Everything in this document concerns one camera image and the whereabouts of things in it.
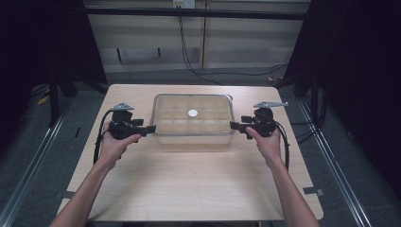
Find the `metal track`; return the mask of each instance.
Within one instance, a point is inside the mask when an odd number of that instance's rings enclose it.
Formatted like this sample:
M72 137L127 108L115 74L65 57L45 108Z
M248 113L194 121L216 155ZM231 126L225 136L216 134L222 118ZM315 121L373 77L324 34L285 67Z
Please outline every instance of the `metal track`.
M20 210L21 205L23 204L27 193L40 170L44 158L48 150L50 149L52 142L54 141L56 135L60 130L62 122L64 121L66 113L70 109L72 101L73 98L68 98L65 108L62 111L59 119L56 121L56 123L53 125L52 128L48 129L41 145L36 151L35 156L33 157L28 168L26 169L25 174L23 175L21 181L18 183L11 197L7 201L2 213L0 214L0 226L2 227L11 226L15 217L17 216L17 213Z
M311 118L311 113L310 109L307 106L306 102L304 100L301 100L300 102L301 109L303 111L303 114L308 122L312 122ZM327 162L334 179L337 182L337 185L340 188L342 196L345 198L345 201L348 204L348 207L350 208L350 211L352 215L355 218L355 221L357 222L358 226L364 227L364 226L372 226L371 222L369 221L365 210L363 209L363 206L361 205L359 199L357 198L357 195L355 194L354 190L352 189L351 185L348 183L347 179L345 178L344 173L342 172L342 169L337 162L336 156L332 152L331 148L329 147L326 139L324 138L324 135L321 130L316 129L315 125L313 123L309 124L309 127L312 131L315 131L316 133L314 134L314 137L316 139L316 142L318 143L322 155Z

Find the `wooden table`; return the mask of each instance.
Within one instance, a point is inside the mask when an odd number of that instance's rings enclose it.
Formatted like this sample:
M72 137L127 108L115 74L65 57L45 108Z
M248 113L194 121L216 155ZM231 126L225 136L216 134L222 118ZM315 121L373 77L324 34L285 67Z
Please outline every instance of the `wooden table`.
M92 167L101 117L126 102L133 118L148 125L158 94L224 94L233 97L235 121L253 115L253 104L281 102L269 87L199 85L113 85L100 108L77 168L68 186L76 191ZM290 143L289 172L317 219L323 210L316 194L305 195L312 182L284 107L272 108ZM62 201L60 209L67 203ZM108 221L193 221L283 219L270 169L254 140L238 131L228 145L161 145L154 135L130 145L106 177L90 219Z

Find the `metal rail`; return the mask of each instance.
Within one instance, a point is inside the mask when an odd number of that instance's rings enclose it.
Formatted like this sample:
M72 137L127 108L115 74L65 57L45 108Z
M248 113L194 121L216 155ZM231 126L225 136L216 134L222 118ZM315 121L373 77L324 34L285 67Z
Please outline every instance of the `metal rail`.
M14 192L12 193L11 197L7 201L4 209L0 214L1 227L11 226L15 217L17 216L17 213L21 208L21 205L23 204L24 199L26 198L26 195L30 187L32 186L36 176L38 175L40 167L44 162L44 158L47 152L49 151L50 146L53 143L53 140L56 138L56 135L58 134L61 128L62 122L64 121L65 115L68 112L72 104L72 101L73 99L69 98L59 119L56 121L56 123L53 125L52 128L49 128L47 130L47 133L41 145L39 146L38 150L36 151L35 156L33 157L28 168L26 169L24 176L18 183L17 187L15 188Z
M312 122L312 117L310 113L310 109L307 106L306 102L304 100L300 101L300 106L303 111L303 114L308 122ZM326 139L324 138L324 135L321 130L316 129L315 125L313 123L309 124L309 127L312 131L315 131L316 133L314 134L316 142L318 143L322 155L327 162L331 173L334 176L334 179L336 180L337 185L340 188L342 196L345 198L345 201L348 204L348 207L354 216L355 221L357 222L357 226L360 227L365 227L369 226L371 227L372 224L368 219L368 216L365 213L365 210L360 203L359 199L357 198L357 195L355 194L354 190L352 189L351 185L348 183L344 173L342 172L342 169L337 162L336 156L334 155L333 151L329 147Z
M142 15L142 16L182 16L182 17L216 17L248 18L271 20L303 21L306 18L327 18L322 15L311 15L304 12L273 12L221 9L167 9L167 8L114 8L114 7L47 7L28 6L34 12L51 14L97 14L97 15Z

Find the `hand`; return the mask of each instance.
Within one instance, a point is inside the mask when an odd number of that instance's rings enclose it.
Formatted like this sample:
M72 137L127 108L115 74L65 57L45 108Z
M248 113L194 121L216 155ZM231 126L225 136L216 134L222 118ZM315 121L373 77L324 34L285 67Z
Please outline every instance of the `hand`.
M141 138L140 134L132 135L123 140L116 140L108 132L110 122L103 125L103 138L101 142L101 150L98 161L105 163L105 165L112 169L115 163L120 159L121 155L127 150L127 146L138 141Z
M280 152L280 132L278 130L275 130L269 137L262 137L251 127L247 127L246 131L256 141L256 145L265 158L268 167L272 168L273 165L283 163Z

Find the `forearm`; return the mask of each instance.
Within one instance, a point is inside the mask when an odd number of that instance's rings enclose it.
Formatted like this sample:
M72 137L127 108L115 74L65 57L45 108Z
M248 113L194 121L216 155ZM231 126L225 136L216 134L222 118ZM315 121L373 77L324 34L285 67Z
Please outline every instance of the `forearm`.
M82 182L74 197L64 206L50 226L85 226L97 193L109 172L98 161Z
M283 162L280 160L270 169L276 183L287 226L320 226L289 176Z

